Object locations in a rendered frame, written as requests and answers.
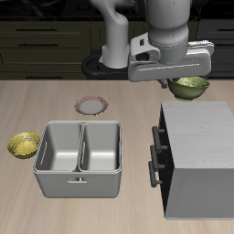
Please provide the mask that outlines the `dark kitchen cupboards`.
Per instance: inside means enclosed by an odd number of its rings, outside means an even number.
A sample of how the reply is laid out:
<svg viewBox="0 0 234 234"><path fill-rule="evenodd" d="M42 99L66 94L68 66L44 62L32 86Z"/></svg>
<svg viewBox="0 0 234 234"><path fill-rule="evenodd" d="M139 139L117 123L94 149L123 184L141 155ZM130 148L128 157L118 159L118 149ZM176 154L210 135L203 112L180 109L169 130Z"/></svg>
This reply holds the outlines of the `dark kitchen cupboards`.
<svg viewBox="0 0 234 234"><path fill-rule="evenodd" d="M210 2L218 6L210 7ZM136 5L116 11L128 38L149 30ZM209 80L234 80L234 0L193 0L190 42L214 44ZM101 12L90 0L0 0L0 80L83 80L82 61L106 44Z"/></svg>

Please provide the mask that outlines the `white two-bin basket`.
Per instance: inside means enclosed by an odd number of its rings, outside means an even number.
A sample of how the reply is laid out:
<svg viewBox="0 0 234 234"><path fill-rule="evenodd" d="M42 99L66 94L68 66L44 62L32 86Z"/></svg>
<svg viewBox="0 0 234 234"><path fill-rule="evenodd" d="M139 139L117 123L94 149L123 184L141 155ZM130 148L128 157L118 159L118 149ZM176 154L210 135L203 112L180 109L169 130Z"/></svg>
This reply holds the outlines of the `white two-bin basket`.
<svg viewBox="0 0 234 234"><path fill-rule="evenodd" d="M122 176L122 127L116 121L51 121L33 173L47 198L114 198Z"/></svg>

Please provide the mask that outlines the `pink rimmed white plate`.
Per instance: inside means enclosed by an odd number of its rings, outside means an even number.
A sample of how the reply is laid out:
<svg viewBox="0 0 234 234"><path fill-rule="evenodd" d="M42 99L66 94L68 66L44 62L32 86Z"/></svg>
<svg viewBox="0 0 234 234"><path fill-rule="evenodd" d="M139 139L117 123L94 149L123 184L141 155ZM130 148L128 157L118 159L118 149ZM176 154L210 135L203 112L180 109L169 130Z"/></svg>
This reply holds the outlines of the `pink rimmed white plate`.
<svg viewBox="0 0 234 234"><path fill-rule="evenodd" d="M108 102L100 96L87 96L79 99L74 107L83 115L99 115L108 108Z"/></svg>

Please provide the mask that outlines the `yellow bowl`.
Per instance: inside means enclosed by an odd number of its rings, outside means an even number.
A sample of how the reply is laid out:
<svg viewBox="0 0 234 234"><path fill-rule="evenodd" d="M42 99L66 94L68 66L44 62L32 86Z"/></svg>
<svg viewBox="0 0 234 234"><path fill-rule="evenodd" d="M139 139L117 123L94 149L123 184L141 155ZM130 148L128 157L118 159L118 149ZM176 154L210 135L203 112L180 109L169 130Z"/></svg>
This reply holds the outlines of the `yellow bowl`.
<svg viewBox="0 0 234 234"><path fill-rule="evenodd" d="M7 142L6 150L16 158L28 159L36 154L39 142L40 136L36 133L19 133Z"/></svg>

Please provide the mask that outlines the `green bowl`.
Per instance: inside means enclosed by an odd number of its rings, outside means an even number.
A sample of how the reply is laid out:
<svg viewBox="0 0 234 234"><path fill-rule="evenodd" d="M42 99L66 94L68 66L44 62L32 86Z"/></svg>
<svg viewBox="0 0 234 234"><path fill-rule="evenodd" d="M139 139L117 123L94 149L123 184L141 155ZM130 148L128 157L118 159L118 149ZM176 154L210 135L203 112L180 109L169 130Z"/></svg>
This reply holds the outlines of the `green bowl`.
<svg viewBox="0 0 234 234"><path fill-rule="evenodd" d="M209 82L201 77L186 77L167 80L169 90L180 101L192 101L200 97L209 87Z"/></svg>

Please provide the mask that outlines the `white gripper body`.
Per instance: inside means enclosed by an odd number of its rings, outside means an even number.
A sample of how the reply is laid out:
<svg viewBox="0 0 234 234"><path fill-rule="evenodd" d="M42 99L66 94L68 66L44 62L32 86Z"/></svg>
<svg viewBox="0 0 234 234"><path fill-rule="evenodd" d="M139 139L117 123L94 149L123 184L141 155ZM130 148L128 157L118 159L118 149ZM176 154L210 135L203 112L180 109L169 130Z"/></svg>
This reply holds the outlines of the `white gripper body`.
<svg viewBox="0 0 234 234"><path fill-rule="evenodd" d="M214 44L203 40L189 42L186 55L173 65L163 65L157 61L137 61L135 58L130 58L128 80L148 81L205 76L211 71L213 52Z"/></svg>

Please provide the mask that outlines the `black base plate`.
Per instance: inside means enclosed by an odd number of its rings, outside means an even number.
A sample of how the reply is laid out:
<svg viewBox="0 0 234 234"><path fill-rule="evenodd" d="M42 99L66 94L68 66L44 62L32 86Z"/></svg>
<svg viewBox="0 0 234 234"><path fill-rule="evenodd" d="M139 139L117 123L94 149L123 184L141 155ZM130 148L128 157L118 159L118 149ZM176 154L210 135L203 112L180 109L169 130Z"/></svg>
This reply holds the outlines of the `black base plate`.
<svg viewBox="0 0 234 234"><path fill-rule="evenodd" d="M82 61L82 72L88 80L128 80L128 68L112 69L100 63L102 51L94 49Z"/></svg>

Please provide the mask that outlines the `grey cabinet with black drawers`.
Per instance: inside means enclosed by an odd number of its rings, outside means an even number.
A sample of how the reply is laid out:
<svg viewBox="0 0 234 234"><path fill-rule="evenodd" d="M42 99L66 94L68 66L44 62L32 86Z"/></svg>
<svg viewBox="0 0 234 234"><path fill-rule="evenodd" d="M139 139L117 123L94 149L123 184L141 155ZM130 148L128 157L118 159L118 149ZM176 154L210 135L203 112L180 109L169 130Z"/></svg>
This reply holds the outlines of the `grey cabinet with black drawers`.
<svg viewBox="0 0 234 234"><path fill-rule="evenodd" d="M163 101L148 163L167 219L234 219L234 115L224 101Z"/></svg>

